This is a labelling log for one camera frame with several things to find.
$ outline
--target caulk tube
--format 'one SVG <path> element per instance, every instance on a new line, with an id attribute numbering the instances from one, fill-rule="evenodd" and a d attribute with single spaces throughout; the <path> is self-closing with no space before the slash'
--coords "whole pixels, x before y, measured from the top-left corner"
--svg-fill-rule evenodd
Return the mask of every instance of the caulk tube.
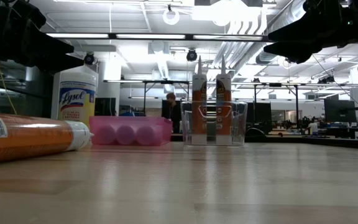
<path id="1" fill-rule="evenodd" d="M 193 75 L 193 102 L 191 104 L 192 130 L 191 144 L 206 144 L 206 75 L 203 75 L 201 56 L 198 59 L 198 72 Z"/>
<path id="2" fill-rule="evenodd" d="M 231 137 L 231 78 L 226 74 L 224 57 L 221 74 L 216 76 L 216 144 L 230 146 Z"/>
<path id="3" fill-rule="evenodd" d="M 81 149 L 90 136 L 77 121 L 0 114 L 0 162 Z"/>

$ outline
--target ceiling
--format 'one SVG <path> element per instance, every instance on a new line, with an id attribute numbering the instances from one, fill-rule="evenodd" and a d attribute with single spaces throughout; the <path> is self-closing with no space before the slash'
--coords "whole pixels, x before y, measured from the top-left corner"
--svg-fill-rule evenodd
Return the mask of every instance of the ceiling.
<path id="1" fill-rule="evenodd" d="M 276 0 L 275 7 L 266 10 L 267 24 L 279 15 L 280 11 L 290 0 Z M 212 21 L 195 21 L 191 17 L 193 6 L 191 1 L 185 1 L 184 6 L 172 6 L 180 11 L 180 19 L 175 25 L 168 25 L 163 20 L 166 6 L 141 4 L 85 4 L 83 2 L 56 2 L 54 0 L 31 0 L 47 17 L 47 25 L 42 27 L 44 32 L 136 32 L 136 33 L 190 33 L 190 34 L 227 34 L 230 26 L 217 26 Z M 82 48 L 86 46 L 114 45 L 124 59 L 122 74 L 126 77 L 136 74 L 150 74 L 158 70 L 157 60 L 149 55 L 149 43 L 144 40 L 71 40 L 76 47 L 76 55 L 83 57 Z M 189 48 L 195 48 L 204 62 L 212 62 L 222 46 L 222 42 L 187 42 L 168 41 L 170 46 L 167 57 L 169 70 L 195 71 L 196 62 L 187 62 L 186 54 Z M 95 52 L 99 58 L 108 57 L 107 52 Z M 348 45 L 342 49 L 331 47 L 311 57 L 301 65 L 285 65 L 276 60 L 263 67 L 256 73 L 247 72 L 248 78 L 258 77 L 262 82 L 287 82 L 296 80 L 302 82 L 306 78 L 321 74 L 324 70 L 334 68 L 335 76 L 341 81 L 348 79 L 349 69 L 358 62 L 358 44 Z"/>

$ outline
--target security camera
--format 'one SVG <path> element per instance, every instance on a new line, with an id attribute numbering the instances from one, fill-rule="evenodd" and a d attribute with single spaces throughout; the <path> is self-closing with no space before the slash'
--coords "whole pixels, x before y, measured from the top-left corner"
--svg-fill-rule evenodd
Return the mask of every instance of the security camera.
<path id="1" fill-rule="evenodd" d="M 187 61 L 189 62 L 194 62 L 195 60 L 197 60 L 197 53 L 195 49 L 190 49 L 189 52 L 187 53 Z"/>
<path id="2" fill-rule="evenodd" d="M 86 53 L 86 56 L 84 58 L 84 63 L 87 65 L 94 65 L 96 63 L 96 59 L 94 57 L 93 52 Z"/>

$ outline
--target white plastic bottle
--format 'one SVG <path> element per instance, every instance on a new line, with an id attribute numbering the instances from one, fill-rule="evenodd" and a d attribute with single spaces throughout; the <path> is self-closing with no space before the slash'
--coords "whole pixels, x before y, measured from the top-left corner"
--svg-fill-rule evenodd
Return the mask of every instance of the white plastic bottle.
<path id="1" fill-rule="evenodd" d="M 58 118 L 80 121 L 89 127 L 90 116 L 94 116 L 95 91 L 94 75 L 80 72 L 62 74 Z"/>

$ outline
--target orange tube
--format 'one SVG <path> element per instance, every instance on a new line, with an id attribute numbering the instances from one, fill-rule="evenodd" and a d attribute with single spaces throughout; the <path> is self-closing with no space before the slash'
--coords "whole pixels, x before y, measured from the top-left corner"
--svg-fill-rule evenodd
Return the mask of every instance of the orange tube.
<path id="1" fill-rule="evenodd" d="M 89 138 L 80 122 L 0 114 L 0 162 L 80 149 Z"/>

